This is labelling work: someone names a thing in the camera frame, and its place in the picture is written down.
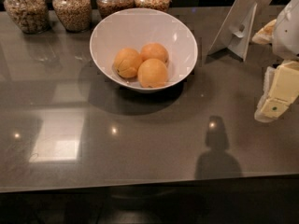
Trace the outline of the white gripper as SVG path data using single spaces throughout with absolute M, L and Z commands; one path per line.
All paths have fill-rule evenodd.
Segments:
M 254 114 L 260 122 L 271 122 L 299 97 L 299 0 L 291 0 L 277 20 L 268 22 L 251 41 L 261 45 L 272 43 L 273 52 L 284 59 L 277 68 L 266 69 L 263 96 Z

